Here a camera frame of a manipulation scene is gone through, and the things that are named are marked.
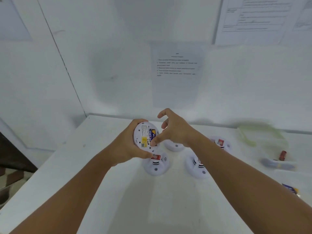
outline hand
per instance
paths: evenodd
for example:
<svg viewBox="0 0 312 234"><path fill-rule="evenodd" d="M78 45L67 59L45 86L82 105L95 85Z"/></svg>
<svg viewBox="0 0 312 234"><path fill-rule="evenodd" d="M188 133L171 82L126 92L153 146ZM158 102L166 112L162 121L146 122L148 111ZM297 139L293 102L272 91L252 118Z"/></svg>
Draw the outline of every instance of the hand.
<svg viewBox="0 0 312 234"><path fill-rule="evenodd" d="M164 130L151 141L151 146L155 146L169 139L175 143L181 143L185 147L189 147L189 138L192 137L192 134L196 130L169 108L161 111L157 117L162 118L164 115L168 116L167 120L161 125L161 128Z"/></svg>
<svg viewBox="0 0 312 234"><path fill-rule="evenodd" d="M133 120L128 127L103 150L103 154L109 159L109 163L112 166L126 162L133 157L151 158L153 156L151 153L139 149L133 142L133 132L136 126L141 122L147 121L148 120L145 119Z"/></svg>

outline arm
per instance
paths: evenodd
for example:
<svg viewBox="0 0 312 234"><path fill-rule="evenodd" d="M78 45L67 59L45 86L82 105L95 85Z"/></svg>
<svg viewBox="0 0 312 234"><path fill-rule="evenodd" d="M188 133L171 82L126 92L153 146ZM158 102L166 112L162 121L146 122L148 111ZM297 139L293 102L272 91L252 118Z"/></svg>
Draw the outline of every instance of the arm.
<svg viewBox="0 0 312 234"><path fill-rule="evenodd" d="M151 153L139 149L133 143L133 131L144 121L147 120L133 120L109 146L93 157L10 234L75 234L108 170L133 157L152 157Z"/></svg>
<svg viewBox="0 0 312 234"><path fill-rule="evenodd" d="M312 233L312 208L278 182L219 148L170 109L152 145L170 139L190 147L254 233Z"/></svg>

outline forearm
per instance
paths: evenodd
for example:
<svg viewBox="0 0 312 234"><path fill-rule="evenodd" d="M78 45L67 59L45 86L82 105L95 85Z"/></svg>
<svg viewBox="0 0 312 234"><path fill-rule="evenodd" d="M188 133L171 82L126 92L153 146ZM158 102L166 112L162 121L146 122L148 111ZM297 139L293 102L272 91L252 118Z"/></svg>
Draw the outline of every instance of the forearm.
<svg viewBox="0 0 312 234"><path fill-rule="evenodd" d="M189 145L254 233L311 233L312 208L194 131Z"/></svg>
<svg viewBox="0 0 312 234"><path fill-rule="evenodd" d="M10 234L77 232L105 174L111 168L107 148L93 157L66 185Z"/></svg>

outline left hand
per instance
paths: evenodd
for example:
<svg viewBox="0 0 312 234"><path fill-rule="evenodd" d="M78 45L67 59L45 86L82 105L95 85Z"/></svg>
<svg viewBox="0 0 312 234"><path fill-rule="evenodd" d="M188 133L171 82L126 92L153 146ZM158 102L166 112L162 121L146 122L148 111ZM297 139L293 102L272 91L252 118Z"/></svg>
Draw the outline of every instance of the left hand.
<svg viewBox="0 0 312 234"><path fill-rule="evenodd" d="M148 122L146 119L133 120L126 129L123 130L115 140L104 150L105 156L109 159L112 166L126 162L133 157L151 158L153 155L138 148L133 142L133 132L141 122Z"/></svg>

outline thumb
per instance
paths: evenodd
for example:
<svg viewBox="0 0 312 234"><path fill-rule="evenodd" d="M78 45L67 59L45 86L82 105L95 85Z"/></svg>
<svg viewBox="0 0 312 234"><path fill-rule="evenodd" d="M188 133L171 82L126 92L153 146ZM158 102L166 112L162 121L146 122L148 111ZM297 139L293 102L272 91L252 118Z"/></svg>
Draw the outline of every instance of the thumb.
<svg viewBox="0 0 312 234"><path fill-rule="evenodd" d="M150 152L139 149L138 147L136 147L133 151L133 157L151 158L152 156L153 154L151 154Z"/></svg>
<svg viewBox="0 0 312 234"><path fill-rule="evenodd" d="M163 130L162 133L160 133L158 136L156 136L154 139L151 141L151 146L156 146L160 142L169 139L169 135L167 130Z"/></svg>

